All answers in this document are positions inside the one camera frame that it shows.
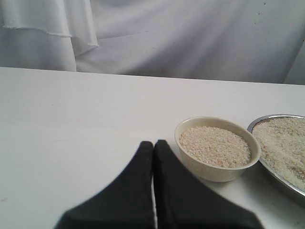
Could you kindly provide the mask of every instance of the metal plate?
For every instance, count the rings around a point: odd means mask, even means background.
[[[293,118],[305,118],[305,116],[300,115],[292,115],[292,114],[272,114],[260,117],[255,119],[251,124],[248,126],[247,130],[252,133],[255,125],[268,121],[274,118],[283,118],[283,117],[293,117]],[[299,188],[295,187],[289,181],[285,180],[279,174],[277,174],[268,164],[263,160],[261,157],[259,162],[263,166],[264,170],[269,175],[270,181],[275,185],[281,192],[286,194],[290,199],[292,199],[295,203],[305,207],[305,192],[300,190]]]

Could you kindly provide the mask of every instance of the bowl rim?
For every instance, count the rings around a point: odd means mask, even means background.
[[[183,147],[181,146],[181,144],[180,144],[180,142],[179,142],[179,137],[180,137],[180,136],[178,136],[178,133],[177,133],[177,132],[178,132],[178,129],[179,129],[179,127],[180,127],[181,125],[183,125],[184,123],[189,122],[189,121],[191,121],[191,120],[194,120],[194,119],[214,119],[214,120],[217,120],[217,121],[229,123],[229,124],[231,124],[231,125],[236,126],[236,127],[239,128],[239,129],[243,130],[243,131],[244,131],[246,134],[248,134],[248,135],[250,136],[250,138],[254,141],[254,143],[255,143],[255,145],[256,145],[256,147],[257,147],[257,150],[258,150],[257,156],[254,158],[254,160],[251,160],[251,162],[248,163],[247,165],[242,166],[242,167],[235,167],[235,168],[225,168],[225,167],[213,166],[213,165],[210,165],[210,164],[208,164],[208,163],[205,163],[205,162],[202,162],[202,161],[198,160],[197,158],[195,158],[194,156],[190,155],[188,152],[186,152],[186,151],[183,149]],[[258,141],[254,138],[254,136],[253,136],[249,131],[247,131],[245,128],[243,128],[242,126],[240,126],[240,125],[238,125],[238,124],[236,124],[236,123],[233,123],[233,122],[231,122],[231,121],[228,121],[228,120],[225,120],[225,119],[222,119],[222,118],[218,118],[218,117],[212,117],[212,116],[197,116],[197,117],[191,117],[191,118],[185,119],[185,120],[183,120],[182,122],[180,122],[180,123],[177,125],[177,127],[176,127],[176,129],[175,129],[174,137],[175,137],[175,141],[176,141],[176,144],[178,145],[179,149],[182,150],[182,151],[183,151],[187,156],[189,156],[191,159],[193,159],[193,160],[197,161],[198,163],[203,164],[203,165],[205,165],[205,166],[209,166],[209,167],[216,168],[216,169],[220,169],[220,170],[231,170],[231,171],[233,170],[233,171],[236,171],[236,170],[242,170],[242,169],[249,168],[249,167],[253,166],[254,164],[256,164],[256,163],[258,162],[258,160],[259,160],[259,158],[260,158],[260,156],[261,156],[261,154],[262,154],[261,147],[260,147]]]

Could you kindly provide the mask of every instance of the bowl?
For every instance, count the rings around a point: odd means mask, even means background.
[[[187,153],[179,142],[181,134],[186,129],[196,126],[218,127],[232,131],[236,135],[242,137],[249,145],[251,152],[251,160],[247,165],[235,168],[218,167],[199,161],[194,156]],[[184,166],[187,167],[196,176],[214,182],[226,182],[234,180],[235,178],[240,176],[247,168],[253,166],[259,160],[261,155],[261,148],[259,146],[259,143],[256,141],[256,139],[252,136],[250,132],[248,132],[246,129],[242,128],[237,124],[216,117],[194,117],[181,122],[176,127],[175,140],[180,149],[182,163],[184,164]]]

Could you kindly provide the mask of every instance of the rice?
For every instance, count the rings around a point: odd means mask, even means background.
[[[181,134],[179,142],[187,153],[212,166],[235,168],[251,160],[248,144],[233,132],[218,127],[189,128]]]
[[[256,125],[253,135],[264,161],[288,182],[305,191],[305,119],[275,118]]]

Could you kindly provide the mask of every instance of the white tabletop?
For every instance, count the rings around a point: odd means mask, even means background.
[[[0,228],[52,228],[125,167],[142,140],[217,116],[247,127],[269,114],[304,115],[305,86],[0,68]],[[255,212],[267,229],[305,227],[301,208],[258,166],[205,182]]]

